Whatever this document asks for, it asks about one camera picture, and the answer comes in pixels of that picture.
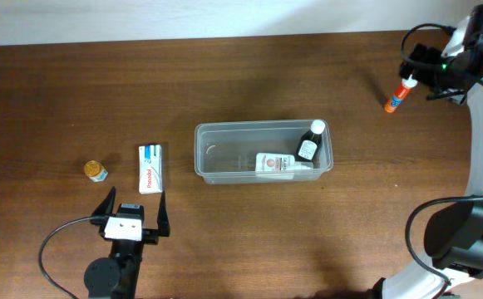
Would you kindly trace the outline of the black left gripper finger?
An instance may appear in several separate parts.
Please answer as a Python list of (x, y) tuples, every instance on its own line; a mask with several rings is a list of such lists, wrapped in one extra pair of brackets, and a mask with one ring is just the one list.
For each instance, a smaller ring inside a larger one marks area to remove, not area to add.
[(160, 204), (159, 204), (156, 222), (157, 222), (158, 235), (160, 237), (169, 237), (170, 221), (167, 213), (165, 191), (163, 191), (160, 196)]
[(92, 217), (105, 217), (111, 216), (116, 201), (116, 187), (113, 186), (105, 199), (99, 204), (99, 206), (91, 214)]

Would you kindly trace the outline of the orange tube white cap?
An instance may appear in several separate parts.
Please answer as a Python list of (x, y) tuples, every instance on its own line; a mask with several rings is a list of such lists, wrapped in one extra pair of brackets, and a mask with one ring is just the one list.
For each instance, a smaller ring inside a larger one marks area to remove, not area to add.
[(411, 89), (416, 87), (418, 81), (415, 80), (412, 76), (407, 79), (402, 79), (401, 84), (392, 94), (392, 97), (387, 100), (387, 103), (384, 105), (384, 110), (387, 113), (393, 113), (397, 107), (403, 102), (403, 100), (407, 97)]

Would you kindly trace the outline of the white lotion bottle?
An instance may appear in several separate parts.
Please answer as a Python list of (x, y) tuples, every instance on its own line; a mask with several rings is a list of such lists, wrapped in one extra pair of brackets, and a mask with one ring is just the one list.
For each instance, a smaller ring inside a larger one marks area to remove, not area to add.
[(291, 180), (304, 170), (313, 170), (313, 164), (298, 162), (291, 154), (258, 153), (255, 157), (254, 171), (259, 177)]

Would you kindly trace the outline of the dark syrup bottle white cap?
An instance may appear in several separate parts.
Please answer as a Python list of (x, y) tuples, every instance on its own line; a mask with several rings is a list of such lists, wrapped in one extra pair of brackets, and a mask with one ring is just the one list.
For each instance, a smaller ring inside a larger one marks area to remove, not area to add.
[(295, 151), (295, 160), (312, 162), (322, 143), (323, 132), (326, 125), (322, 120), (314, 120), (309, 130), (303, 134)]

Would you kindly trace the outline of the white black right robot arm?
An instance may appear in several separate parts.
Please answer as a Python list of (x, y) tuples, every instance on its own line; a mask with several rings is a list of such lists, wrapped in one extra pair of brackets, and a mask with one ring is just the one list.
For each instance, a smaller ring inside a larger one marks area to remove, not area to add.
[(424, 233), (425, 251), (417, 254), (405, 240), (412, 261), (402, 272), (381, 278), (368, 298), (448, 298), (462, 283), (483, 279), (483, 4), (456, 27), (441, 25), (450, 36), (444, 50), (417, 44), (403, 52), (399, 75), (428, 86), (428, 100), (448, 99), (467, 105), (471, 113), (471, 170), (462, 197), (434, 199), (415, 208), (407, 219), (442, 205)]

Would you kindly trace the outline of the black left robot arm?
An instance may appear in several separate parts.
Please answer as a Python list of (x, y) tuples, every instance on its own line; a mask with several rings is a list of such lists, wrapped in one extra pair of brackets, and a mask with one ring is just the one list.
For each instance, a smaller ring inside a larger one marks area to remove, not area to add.
[(100, 236), (111, 243), (107, 257), (93, 261), (85, 270), (84, 284), (90, 298), (133, 298), (142, 262), (143, 248), (156, 245), (159, 238), (170, 236), (165, 194), (160, 196), (157, 227), (144, 228), (144, 207), (122, 203), (116, 211), (116, 189), (91, 214), (90, 223)]

